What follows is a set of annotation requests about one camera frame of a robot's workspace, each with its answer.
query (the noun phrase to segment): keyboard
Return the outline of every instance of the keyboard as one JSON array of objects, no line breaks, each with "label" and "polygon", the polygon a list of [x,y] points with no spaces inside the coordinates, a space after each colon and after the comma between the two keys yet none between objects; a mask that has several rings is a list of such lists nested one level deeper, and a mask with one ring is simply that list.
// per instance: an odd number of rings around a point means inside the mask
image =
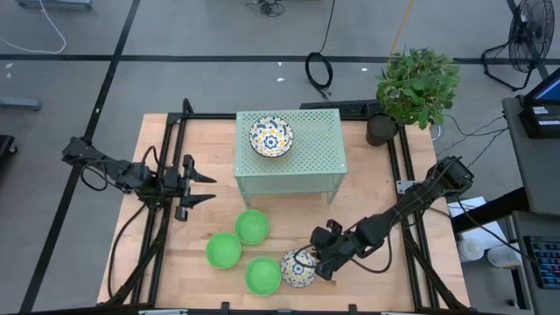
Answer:
[{"label": "keyboard", "polygon": [[302,103],[299,109],[339,109],[344,117],[369,118],[373,114],[382,113],[382,106],[377,100],[358,101],[322,101]]},{"label": "keyboard", "polygon": [[560,289],[560,238],[525,236],[533,273],[539,287],[543,289]]}]

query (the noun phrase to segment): wooden tabletop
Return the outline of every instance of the wooden tabletop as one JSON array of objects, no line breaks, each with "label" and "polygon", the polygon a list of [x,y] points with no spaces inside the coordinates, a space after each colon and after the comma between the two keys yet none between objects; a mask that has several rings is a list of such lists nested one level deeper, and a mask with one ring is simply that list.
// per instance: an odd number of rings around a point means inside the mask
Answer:
[{"label": "wooden tabletop", "polygon": [[[134,161],[139,161],[149,146],[161,146],[165,119],[166,115],[160,114],[144,116]],[[156,307],[217,309],[221,302],[228,301],[232,309],[344,311],[349,304],[356,304],[360,311],[413,311],[399,225],[393,228],[390,236],[393,264],[384,274],[369,274],[347,263],[330,282],[318,278],[303,289],[292,288],[283,282],[274,294],[267,297],[251,294],[244,282],[244,271],[251,259],[271,256],[280,261],[284,252],[308,244],[312,230],[316,226],[324,227],[328,219],[335,219],[347,228],[357,220],[382,213],[395,204],[387,146],[370,146],[366,142],[365,128],[365,122],[342,122],[348,174],[331,205],[326,204],[324,194],[255,196],[251,207],[268,215],[269,237],[257,245],[244,244],[241,259],[234,267],[216,269],[205,258],[208,240],[218,232],[233,232],[235,218],[247,208],[233,175],[235,120],[187,121],[182,154],[192,154],[197,171],[218,181],[217,184],[193,183],[192,193],[214,193],[217,197],[191,210],[188,222],[171,218]],[[168,165],[177,128],[173,132]],[[426,171],[436,163],[430,132],[409,126],[407,133],[416,178],[424,179]],[[402,177],[405,178],[400,144],[398,138],[395,140]],[[155,170],[155,162],[151,159],[149,162],[150,168]],[[140,206],[136,196],[124,196],[115,233]],[[433,206],[446,211],[443,200]],[[144,211],[129,225],[118,244],[113,291],[137,264],[146,214]],[[423,219],[434,269],[458,300],[469,305],[449,219],[431,211],[426,212]],[[381,269],[387,259],[388,247],[384,245],[363,263]],[[416,266],[419,282],[424,288],[424,273]],[[150,277],[149,268],[144,274],[143,301],[147,297]],[[108,299],[106,279],[107,275],[103,279],[99,301]],[[428,305],[425,290],[423,301]]]}]

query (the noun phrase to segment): blue and white bowl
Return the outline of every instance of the blue and white bowl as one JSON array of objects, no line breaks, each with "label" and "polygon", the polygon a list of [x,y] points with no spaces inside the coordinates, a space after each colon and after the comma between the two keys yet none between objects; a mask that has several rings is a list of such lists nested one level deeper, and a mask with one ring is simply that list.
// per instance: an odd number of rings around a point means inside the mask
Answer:
[{"label": "blue and white bowl", "polygon": [[[282,257],[280,270],[282,271],[282,278],[286,283],[292,287],[304,288],[315,281],[315,269],[302,266],[296,262],[294,255],[297,252],[298,249],[293,249]],[[299,252],[297,260],[308,266],[314,266],[317,264],[317,259],[305,250]]]},{"label": "blue and white bowl", "polygon": [[251,147],[266,158],[280,157],[291,148],[294,133],[291,126],[277,116],[259,118],[248,133]]}]

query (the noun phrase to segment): green perforated rack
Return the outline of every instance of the green perforated rack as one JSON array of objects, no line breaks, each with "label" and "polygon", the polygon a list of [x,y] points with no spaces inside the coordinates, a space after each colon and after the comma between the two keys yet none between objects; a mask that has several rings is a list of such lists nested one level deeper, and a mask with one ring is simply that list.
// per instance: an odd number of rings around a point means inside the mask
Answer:
[{"label": "green perforated rack", "polygon": [[[262,157],[249,144],[249,129],[263,116],[293,128],[293,145],[281,157]],[[347,173],[337,109],[238,112],[235,134],[234,176],[248,206],[256,194],[326,193],[333,202]]]}]

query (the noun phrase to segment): white paper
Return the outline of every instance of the white paper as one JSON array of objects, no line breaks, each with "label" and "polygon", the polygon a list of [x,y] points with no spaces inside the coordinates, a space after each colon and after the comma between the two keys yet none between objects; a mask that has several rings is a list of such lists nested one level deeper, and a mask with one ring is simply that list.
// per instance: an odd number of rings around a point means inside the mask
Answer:
[{"label": "white paper", "polygon": [[[468,212],[470,209],[473,209],[475,207],[480,207],[486,204],[486,201],[482,197],[476,197],[472,199],[461,200],[461,204]],[[463,213],[463,209],[461,209],[458,202],[452,202],[449,205],[447,205],[447,207],[449,208],[449,214],[451,215],[451,217],[455,217]],[[497,222],[494,221],[494,222],[487,223],[483,225],[483,227],[494,232],[502,240],[507,241],[506,236],[501,231],[501,228]],[[459,236],[461,240],[474,239],[479,241],[480,243],[482,243],[483,249],[491,249],[492,247],[503,245],[501,241],[496,240],[495,237],[493,237],[491,234],[489,234],[487,231],[483,230],[480,227],[476,227],[466,232],[459,233]]]}]

